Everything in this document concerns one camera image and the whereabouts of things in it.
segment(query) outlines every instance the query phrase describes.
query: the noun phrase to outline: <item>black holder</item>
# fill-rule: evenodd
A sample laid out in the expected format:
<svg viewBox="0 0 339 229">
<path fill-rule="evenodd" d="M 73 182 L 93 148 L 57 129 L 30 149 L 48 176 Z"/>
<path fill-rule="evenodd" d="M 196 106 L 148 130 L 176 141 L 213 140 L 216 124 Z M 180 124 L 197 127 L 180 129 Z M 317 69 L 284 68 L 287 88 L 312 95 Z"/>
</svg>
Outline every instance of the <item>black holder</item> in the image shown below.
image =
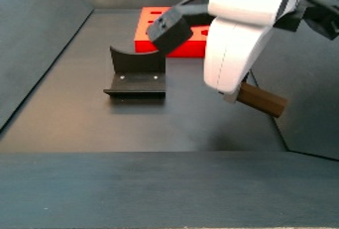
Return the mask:
<svg viewBox="0 0 339 229">
<path fill-rule="evenodd" d="M 124 53 L 110 50 L 113 78 L 110 89 L 102 92 L 114 98 L 165 97 L 165 55 Z"/>
</svg>

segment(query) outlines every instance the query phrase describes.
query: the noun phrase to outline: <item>red base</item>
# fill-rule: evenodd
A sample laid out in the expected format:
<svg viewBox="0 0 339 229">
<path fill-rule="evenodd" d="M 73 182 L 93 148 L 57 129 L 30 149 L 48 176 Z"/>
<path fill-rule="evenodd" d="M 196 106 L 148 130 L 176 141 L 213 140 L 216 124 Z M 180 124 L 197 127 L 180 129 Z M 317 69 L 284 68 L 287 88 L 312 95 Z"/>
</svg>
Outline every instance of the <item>red base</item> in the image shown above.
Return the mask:
<svg viewBox="0 0 339 229">
<path fill-rule="evenodd" d="M 154 19 L 168 9 L 169 7 L 144 7 L 141 9 L 138 24 L 133 37 L 134 51 L 137 53 L 156 51 L 154 46 L 149 42 L 145 31 Z M 168 54 L 168 57 L 204 57 L 208 29 L 209 26 L 193 27 L 193 36 L 172 53 Z"/>
</svg>

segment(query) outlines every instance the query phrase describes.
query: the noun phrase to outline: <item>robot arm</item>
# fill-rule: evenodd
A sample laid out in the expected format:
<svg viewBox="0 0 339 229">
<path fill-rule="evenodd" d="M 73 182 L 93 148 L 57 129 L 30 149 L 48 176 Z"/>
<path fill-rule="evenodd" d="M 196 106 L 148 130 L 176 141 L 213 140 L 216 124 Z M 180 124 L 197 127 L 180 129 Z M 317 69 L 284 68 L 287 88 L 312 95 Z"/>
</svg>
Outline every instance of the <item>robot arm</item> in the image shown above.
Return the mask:
<svg viewBox="0 0 339 229">
<path fill-rule="evenodd" d="M 271 38 L 275 21 L 299 0 L 209 0 L 212 22 L 204 65 L 205 83 L 236 97 L 241 81 Z"/>
</svg>

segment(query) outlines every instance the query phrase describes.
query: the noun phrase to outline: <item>black bracket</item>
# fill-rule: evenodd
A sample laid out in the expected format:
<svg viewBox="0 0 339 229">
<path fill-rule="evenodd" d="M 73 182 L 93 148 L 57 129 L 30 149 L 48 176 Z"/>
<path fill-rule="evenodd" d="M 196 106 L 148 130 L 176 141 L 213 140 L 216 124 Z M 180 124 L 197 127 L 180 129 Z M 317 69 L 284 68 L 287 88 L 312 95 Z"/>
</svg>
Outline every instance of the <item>black bracket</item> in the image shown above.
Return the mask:
<svg viewBox="0 0 339 229">
<path fill-rule="evenodd" d="M 110 50 L 113 78 L 110 89 L 102 92 L 114 98 L 165 97 L 165 55 L 124 53 Z"/>
</svg>

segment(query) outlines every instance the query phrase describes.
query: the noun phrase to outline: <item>red block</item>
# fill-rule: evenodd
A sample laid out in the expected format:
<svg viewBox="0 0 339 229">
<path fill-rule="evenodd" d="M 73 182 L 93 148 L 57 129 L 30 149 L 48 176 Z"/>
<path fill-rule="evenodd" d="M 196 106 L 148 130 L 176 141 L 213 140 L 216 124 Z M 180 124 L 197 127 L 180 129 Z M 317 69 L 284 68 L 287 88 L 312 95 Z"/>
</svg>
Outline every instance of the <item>red block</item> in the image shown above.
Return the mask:
<svg viewBox="0 0 339 229">
<path fill-rule="evenodd" d="M 134 51 L 146 53 L 156 51 L 146 36 L 146 28 L 156 18 L 169 9 L 169 7 L 144 7 L 138 18 L 138 24 L 133 37 Z M 204 57 L 206 46 L 206 35 L 209 26 L 193 27 L 190 39 L 168 54 L 168 57 Z"/>
</svg>

